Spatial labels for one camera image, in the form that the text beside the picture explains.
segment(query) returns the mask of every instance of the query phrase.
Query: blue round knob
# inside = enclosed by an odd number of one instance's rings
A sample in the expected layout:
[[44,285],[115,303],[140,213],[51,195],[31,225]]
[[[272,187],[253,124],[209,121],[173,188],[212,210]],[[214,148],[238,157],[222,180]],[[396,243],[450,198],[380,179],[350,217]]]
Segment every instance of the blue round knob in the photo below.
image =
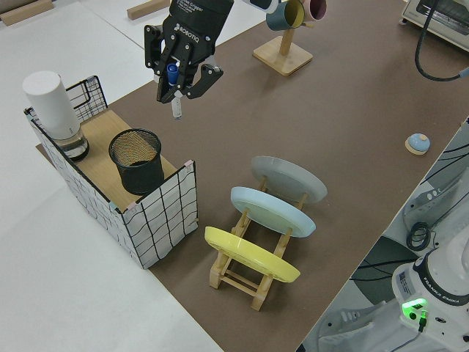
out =
[[405,141],[405,147],[413,154],[425,154],[430,148],[430,140],[422,133],[414,133]]

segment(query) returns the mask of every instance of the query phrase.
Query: brown table mat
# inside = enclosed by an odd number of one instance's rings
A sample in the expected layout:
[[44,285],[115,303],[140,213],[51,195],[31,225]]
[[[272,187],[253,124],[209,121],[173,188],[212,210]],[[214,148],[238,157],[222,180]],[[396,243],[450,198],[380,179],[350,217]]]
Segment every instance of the brown table mat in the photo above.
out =
[[[173,164],[197,162],[199,229],[151,271],[225,351],[294,351],[466,118],[466,81],[436,83],[415,69],[420,31],[398,24],[404,5],[330,1],[313,29],[296,30],[293,42],[314,58],[290,77],[252,57],[278,35],[261,23],[217,48],[225,74],[202,98],[182,100],[181,122],[155,101],[153,82],[111,104],[129,125],[156,132]],[[421,61],[441,76],[469,62],[431,35]],[[432,141],[423,157],[404,146],[416,132]],[[317,231],[293,238],[285,252],[300,277],[274,282],[260,312],[225,283],[209,287],[216,252],[203,239],[207,225],[235,225],[230,190],[257,186],[255,155],[296,163],[329,190],[304,208]],[[246,238],[268,249],[278,240],[255,224]]]

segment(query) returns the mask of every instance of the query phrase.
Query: toaster oven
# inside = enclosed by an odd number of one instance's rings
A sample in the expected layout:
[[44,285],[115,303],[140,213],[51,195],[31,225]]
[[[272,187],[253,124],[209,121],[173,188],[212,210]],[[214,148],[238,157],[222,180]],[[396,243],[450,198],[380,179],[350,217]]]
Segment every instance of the toaster oven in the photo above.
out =
[[[402,17],[420,27],[435,0],[408,0]],[[428,30],[469,51],[469,0],[440,0]]]

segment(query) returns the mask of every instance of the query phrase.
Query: white grid organizer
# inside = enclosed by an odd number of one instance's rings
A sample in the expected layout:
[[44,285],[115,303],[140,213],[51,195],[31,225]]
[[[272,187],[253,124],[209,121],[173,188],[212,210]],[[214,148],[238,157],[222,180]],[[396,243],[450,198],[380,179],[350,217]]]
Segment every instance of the white grid organizer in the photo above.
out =
[[[107,109],[97,76],[67,88],[83,122]],[[163,259],[197,227],[196,164],[188,161],[165,182],[123,213],[47,135],[33,108],[24,111],[51,162],[90,216],[143,268]]]

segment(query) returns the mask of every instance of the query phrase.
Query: wooden mug stand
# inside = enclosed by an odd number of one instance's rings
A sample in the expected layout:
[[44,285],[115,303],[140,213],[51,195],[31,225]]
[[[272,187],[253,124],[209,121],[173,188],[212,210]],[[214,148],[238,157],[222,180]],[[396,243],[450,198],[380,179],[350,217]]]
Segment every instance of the wooden mug stand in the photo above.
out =
[[291,75],[313,59],[308,51],[292,43],[294,33],[294,29],[287,29],[282,37],[278,36],[254,49],[254,57],[283,76]]
[[[260,191],[266,192],[266,181],[267,178],[264,177],[259,187]],[[298,202],[296,206],[297,209],[301,210],[303,208],[303,204],[306,201],[307,197],[308,194],[303,195],[303,198]],[[231,234],[243,238],[246,230],[248,229],[249,224],[251,223],[251,220],[248,217],[248,212],[249,209],[243,211],[243,214],[241,215],[240,219],[232,228]],[[273,252],[274,255],[280,258],[283,257],[291,234],[292,229],[288,229],[285,234],[280,235],[277,246]],[[231,262],[231,257],[220,251],[218,252],[217,259],[215,260],[212,265],[212,268],[210,269],[210,286],[218,289],[220,283],[224,281],[227,284],[236,287],[238,290],[241,290],[244,293],[253,296],[251,308],[259,311],[267,297],[267,294],[273,281],[273,277],[271,275],[264,275],[262,277],[261,282],[259,284],[256,284],[251,280],[246,279],[245,277],[235,273],[234,271],[229,270]]]

